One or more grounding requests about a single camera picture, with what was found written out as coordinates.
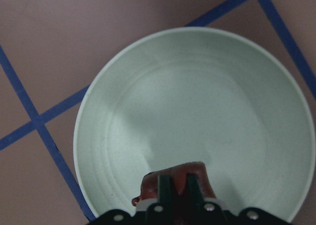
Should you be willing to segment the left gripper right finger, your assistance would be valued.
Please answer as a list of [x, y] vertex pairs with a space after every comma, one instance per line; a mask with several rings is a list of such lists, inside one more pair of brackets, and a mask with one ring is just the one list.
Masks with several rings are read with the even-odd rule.
[[186, 188], [190, 204], [194, 208], [199, 208], [204, 203], [204, 196], [196, 175], [187, 175]]

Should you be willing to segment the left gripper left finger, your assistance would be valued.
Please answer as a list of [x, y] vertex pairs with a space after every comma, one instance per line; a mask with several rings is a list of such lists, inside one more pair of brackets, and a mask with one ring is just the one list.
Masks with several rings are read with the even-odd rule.
[[169, 175], [158, 177], [158, 203], [167, 209], [173, 207], [173, 181]]

